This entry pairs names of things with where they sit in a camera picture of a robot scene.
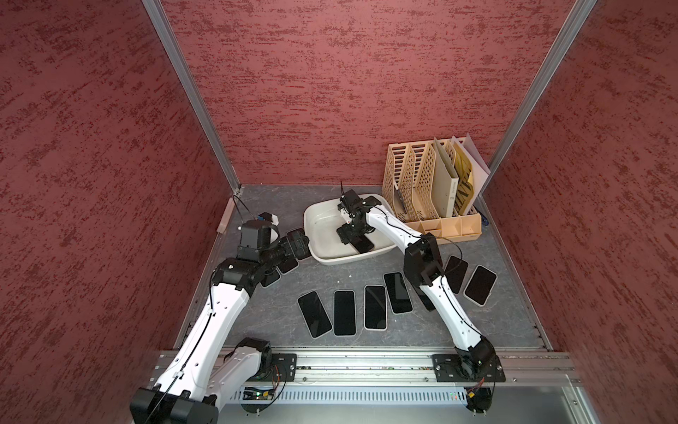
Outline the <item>beige file folder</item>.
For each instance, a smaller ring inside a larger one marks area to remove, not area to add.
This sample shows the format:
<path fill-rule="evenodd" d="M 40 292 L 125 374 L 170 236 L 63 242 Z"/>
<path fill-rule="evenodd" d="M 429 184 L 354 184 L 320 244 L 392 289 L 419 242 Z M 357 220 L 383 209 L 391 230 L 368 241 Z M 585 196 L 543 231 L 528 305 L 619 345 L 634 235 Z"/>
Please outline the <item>beige file folder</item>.
<path fill-rule="evenodd" d="M 441 218 L 454 217 L 457 215 L 455 202 L 459 182 L 454 154 L 449 154 L 444 143 L 436 139 L 432 146 L 435 152 L 432 202 Z"/>

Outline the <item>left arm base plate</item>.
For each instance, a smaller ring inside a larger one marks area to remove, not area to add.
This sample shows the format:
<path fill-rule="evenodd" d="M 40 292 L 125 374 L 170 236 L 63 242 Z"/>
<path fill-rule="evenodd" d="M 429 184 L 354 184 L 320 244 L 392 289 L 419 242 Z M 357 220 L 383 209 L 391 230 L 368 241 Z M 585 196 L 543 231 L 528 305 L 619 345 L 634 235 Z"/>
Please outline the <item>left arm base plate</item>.
<path fill-rule="evenodd" d="M 297 372 L 296 353 L 271 353 L 263 362 L 265 372 L 262 380 L 269 383 L 293 382 Z"/>

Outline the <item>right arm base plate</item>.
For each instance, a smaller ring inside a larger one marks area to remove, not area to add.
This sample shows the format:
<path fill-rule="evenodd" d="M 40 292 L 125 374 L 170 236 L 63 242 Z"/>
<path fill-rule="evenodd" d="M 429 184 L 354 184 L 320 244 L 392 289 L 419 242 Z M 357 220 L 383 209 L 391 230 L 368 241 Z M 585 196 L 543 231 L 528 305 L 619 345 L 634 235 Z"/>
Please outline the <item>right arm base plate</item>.
<path fill-rule="evenodd" d="M 434 354 L 432 363 L 437 383 L 506 382 L 506 376 L 497 355 L 480 364 L 470 357 L 458 354 Z"/>

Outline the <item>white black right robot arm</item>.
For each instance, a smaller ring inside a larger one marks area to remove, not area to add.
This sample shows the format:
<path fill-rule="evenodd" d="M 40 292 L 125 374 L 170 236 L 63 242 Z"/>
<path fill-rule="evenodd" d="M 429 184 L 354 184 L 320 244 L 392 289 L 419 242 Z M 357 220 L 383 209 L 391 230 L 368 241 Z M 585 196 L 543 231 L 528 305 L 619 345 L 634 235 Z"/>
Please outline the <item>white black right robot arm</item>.
<path fill-rule="evenodd" d="M 457 373 L 479 382 L 497 362 L 493 344 L 472 323 L 448 286 L 436 237 L 413 230 L 381 205 L 359 201 L 356 206 L 338 205 L 345 224 L 337 229 L 344 244 L 367 234 L 381 232 L 404 254 L 404 276 L 434 305 L 444 321 L 459 356 Z"/>

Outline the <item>white plastic storage box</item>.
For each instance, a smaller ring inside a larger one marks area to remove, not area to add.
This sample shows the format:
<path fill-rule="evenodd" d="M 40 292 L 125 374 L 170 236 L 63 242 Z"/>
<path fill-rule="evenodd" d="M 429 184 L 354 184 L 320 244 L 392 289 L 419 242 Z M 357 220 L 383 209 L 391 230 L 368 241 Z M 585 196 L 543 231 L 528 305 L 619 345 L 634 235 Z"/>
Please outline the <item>white plastic storage box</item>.
<path fill-rule="evenodd" d="M 367 234 L 374 248 L 360 253 L 351 244 L 344 245 L 337 229 L 346 224 L 348 216 L 338 209 L 340 199 L 322 201 L 309 206 L 304 213 L 305 235 L 313 258 L 323 265 L 342 265 L 386 254 L 396 246 L 380 231 Z"/>

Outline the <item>aluminium corner post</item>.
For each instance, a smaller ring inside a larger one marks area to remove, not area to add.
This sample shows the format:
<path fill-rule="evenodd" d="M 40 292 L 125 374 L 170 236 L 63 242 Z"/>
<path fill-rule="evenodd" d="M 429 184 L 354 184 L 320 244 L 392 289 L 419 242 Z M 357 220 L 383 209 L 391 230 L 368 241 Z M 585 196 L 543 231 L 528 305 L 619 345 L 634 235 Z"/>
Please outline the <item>aluminium corner post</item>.
<path fill-rule="evenodd" d="M 171 23 L 162 6 L 162 2 L 157 0 L 143 0 L 142 3 L 155 29 L 155 33 L 157 33 L 162 47 L 171 62 L 175 74 L 178 76 L 188 101 L 194 110 L 194 114 L 199 120 L 201 128 L 208 139 L 208 143 L 215 154 L 216 160 L 219 163 L 224 176 L 227 178 L 231 191 L 234 194 L 239 194 L 242 187 L 241 182 L 224 149 L 221 137 L 209 114 L 208 107 L 204 102 L 194 76 L 192 76 L 185 55 L 180 49 L 178 39 L 171 28 Z"/>
<path fill-rule="evenodd" d="M 501 166 L 501 162 L 510 151 L 517 136 L 519 136 L 525 123 L 555 76 L 561 62 L 566 57 L 573 42 L 575 42 L 577 35 L 589 18 L 596 3 L 596 0 L 577 0 L 573 3 L 567 18 L 563 22 L 540 69 L 536 72 L 533 82 L 529 86 L 519 105 L 517 113 L 508 125 L 506 132 L 503 134 L 503 137 L 491 158 L 489 165 L 490 174 L 485 185 L 480 189 L 480 195 L 483 195 L 485 190 L 487 190 L 487 187 L 489 187 L 490 181 Z"/>

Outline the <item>left aluminium corner post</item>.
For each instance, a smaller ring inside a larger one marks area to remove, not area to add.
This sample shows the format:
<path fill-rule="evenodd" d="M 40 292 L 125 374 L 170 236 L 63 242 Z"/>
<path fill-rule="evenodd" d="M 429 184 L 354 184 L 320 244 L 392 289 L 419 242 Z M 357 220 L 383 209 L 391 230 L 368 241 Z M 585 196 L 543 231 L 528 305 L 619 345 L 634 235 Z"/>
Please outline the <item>left aluminium corner post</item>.
<path fill-rule="evenodd" d="M 208 107 L 204 102 L 194 76 L 192 76 L 185 55 L 180 49 L 178 39 L 171 28 L 171 23 L 162 6 L 162 2 L 157 0 L 143 0 L 142 3 L 155 29 L 155 33 L 157 33 L 162 47 L 171 62 L 175 74 L 178 76 L 188 101 L 194 110 L 194 114 L 199 120 L 201 128 L 208 139 L 208 143 L 215 154 L 216 160 L 219 163 L 224 176 L 227 178 L 231 191 L 234 194 L 239 194 L 242 187 L 241 182 L 224 149 L 221 137 L 209 114 Z"/>

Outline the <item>right aluminium corner post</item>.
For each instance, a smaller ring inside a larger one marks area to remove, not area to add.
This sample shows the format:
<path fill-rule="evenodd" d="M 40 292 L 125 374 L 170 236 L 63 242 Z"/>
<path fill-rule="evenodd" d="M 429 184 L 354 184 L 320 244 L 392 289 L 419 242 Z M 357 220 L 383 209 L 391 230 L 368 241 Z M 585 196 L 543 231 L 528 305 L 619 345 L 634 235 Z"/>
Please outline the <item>right aluminium corner post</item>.
<path fill-rule="evenodd" d="M 555 76 L 561 62 L 566 57 L 573 42 L 575 42 L 577 35 L 589 18 L 596 3 L 596 0 L 577 0 L 573 3 L 567 18 L 563 22 L 540 69 L 536 72 L 533 82 L 529 86 L 519 105 L 517 113 L 508 125 L 506 132 L 503 134 L 503 137 L 491 158 L 489 165 L 490 174 L 485 185 L 480 189 L 480 195 L 483 195 L 485 190 L 487 190 L 487 187 L 489 187 L 490 181 L 501 166 L 501 162 L 510 151 L 517 136 L 519 136 L 525 123 Z"/>

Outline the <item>beige plastic desk organizer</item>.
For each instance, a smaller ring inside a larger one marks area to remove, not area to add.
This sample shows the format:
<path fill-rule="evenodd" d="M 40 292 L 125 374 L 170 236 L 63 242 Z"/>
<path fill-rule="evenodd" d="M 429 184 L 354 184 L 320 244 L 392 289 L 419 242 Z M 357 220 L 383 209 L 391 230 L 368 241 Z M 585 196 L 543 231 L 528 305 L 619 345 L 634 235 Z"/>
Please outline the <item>beige plastic desk organizer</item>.
<path fill-rule="evenodd" d="M 444 143 L 449 154 L 455 152 L 451 142 L 456 137 L 438 140 Z M 463 216 L 441 218 L 432 202 L 435 152 L 432 141 L 395 143 L 387 146 L 386 164 L 381 192 L 394 210 L 394 185 L 397 184 L 408 210 L 408 226 L 416 231 L 430 232 L 441 244 L 477 240 L 482 234 L 481 215 L 471 204 Z"/>

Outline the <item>yellow paper envelope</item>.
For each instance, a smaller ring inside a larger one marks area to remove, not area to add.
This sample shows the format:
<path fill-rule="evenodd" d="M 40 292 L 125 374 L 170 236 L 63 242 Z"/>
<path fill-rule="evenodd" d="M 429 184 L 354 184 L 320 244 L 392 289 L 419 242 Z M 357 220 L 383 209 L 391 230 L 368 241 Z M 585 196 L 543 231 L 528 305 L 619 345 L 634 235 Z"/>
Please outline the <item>yellow paper envelope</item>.
<path fill-rule="evenodd" d="M 467 213 L 474 194 L 473 168 L 469 157 L 457 139 L 453 139 L 451 146 L 455 152 L 454 167 L 459 179 L 456 196 L 457 212 L 463 216 Z"/>

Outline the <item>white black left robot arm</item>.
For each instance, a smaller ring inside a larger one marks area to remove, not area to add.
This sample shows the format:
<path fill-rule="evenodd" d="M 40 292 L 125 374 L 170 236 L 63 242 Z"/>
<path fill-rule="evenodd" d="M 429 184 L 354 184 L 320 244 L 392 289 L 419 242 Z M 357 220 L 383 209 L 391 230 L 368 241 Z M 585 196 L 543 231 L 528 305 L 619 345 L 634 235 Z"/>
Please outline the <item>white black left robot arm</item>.
<path fill-rule="evenodd" d="M 130 410 L 136 423 L 216 423 L 226 401 L 248 381 L 273 386 L 278 399 L 295 376 L 294 363 L 277 360 L 270 343 L 246 337 L 217 361 L 231 329 L 254 295 L 310 257 L 302 229 L 270 238 L 275 227 L 264 221 L 246 224 L 238 256 L 222 261 L 208 284 L 206 304 L 169 367 L 150 389 L 140 388 Z"/>

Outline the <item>aluminium front rail frame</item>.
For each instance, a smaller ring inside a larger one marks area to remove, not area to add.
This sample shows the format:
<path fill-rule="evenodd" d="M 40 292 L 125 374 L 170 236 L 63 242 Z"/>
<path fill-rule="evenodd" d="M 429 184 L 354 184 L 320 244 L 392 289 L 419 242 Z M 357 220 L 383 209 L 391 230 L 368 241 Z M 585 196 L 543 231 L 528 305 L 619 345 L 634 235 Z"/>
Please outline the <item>aluminium front rail frame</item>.
<path fill-rule="evenodd" d="M 273 399 L 269 382 L 250 380 L 226 401 L 249 415 L 270 406 L 459 406 L 482 415 L 502 394 L 535 388 L 563 396 L 575 423 L 595 423 L 596 414 L 568 353 L 501 349 L 496 354 L 505 383 L 437 383 L 434 348 L 275 348 L 298 355 L 295 380 Z"/>

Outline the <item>black phone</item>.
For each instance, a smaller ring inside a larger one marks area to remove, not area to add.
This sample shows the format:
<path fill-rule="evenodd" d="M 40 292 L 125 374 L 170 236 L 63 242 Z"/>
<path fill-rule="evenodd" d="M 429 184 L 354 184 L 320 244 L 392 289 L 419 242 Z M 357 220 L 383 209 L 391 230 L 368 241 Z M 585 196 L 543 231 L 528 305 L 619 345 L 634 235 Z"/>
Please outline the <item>black phone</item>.
<path fill-rule="evenodd" d="M 388 298 L 394 314 L 407 314 L 413 311 L 411 299 L 405 284 L 404 276 L 400 272 L 384 275 Z"/>
<path fill-rule="evenodd" d="M 425 309 L 429 312 L 434 311 L 435 306 L 433 302 L 427 297 L 427 295 L 418 286 L 414 286 L 413 289 L 416 295 L 418 295 L 418 298 L 420 299 Z"/>
<path fill-rule="evenodd" d="M 318 338 L 332 330 L 332 322 L 316 291 L 298 299 L 298 306 L 312 338 Z"/>

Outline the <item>pink block at wall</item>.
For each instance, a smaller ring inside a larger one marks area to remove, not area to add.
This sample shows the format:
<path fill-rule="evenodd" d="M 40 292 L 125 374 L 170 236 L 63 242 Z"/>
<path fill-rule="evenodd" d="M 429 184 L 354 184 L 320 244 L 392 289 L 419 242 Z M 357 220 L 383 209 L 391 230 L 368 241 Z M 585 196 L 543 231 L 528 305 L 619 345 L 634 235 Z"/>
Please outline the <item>pink block at wall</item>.
<path fill-rule="evenodd" d="M 232 215 L 234 213 L 235 209 L 235 201 L 234 198 L 231 197 L 229 198 L 229 201 L 226 205 L 226 208 L 224 210 L 224 213 L 222 214 L 222 218 L 217 226 L 217 232 L 219 234 L 225 234 L 226 231 L 228 230 L 229 223 L 231 222 Z"/>

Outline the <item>dark blue booklet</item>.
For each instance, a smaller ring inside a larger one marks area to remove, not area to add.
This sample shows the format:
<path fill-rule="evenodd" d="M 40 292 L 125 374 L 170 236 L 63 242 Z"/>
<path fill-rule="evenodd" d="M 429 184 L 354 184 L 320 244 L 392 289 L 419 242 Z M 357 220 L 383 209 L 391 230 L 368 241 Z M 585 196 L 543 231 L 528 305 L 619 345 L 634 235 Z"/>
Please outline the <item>dark blue booklet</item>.
<path fill-rule="evenodd" d="M 394 210 L 395 210 L 395 212 L 397 212 L 397 216 L 399 217 L 399 219 L 401 221 L 409 222 L 410 218 L 409 218 L 408 210 L 406 208 L 406 204 L 405 204 L 404 198 L 402 196 L 402 193 L 401 193 L 397 184 L 394 185 L 393 193 L 394 193 L 393 196 L 394 196 L 394 203 L 395 203 Z"/>

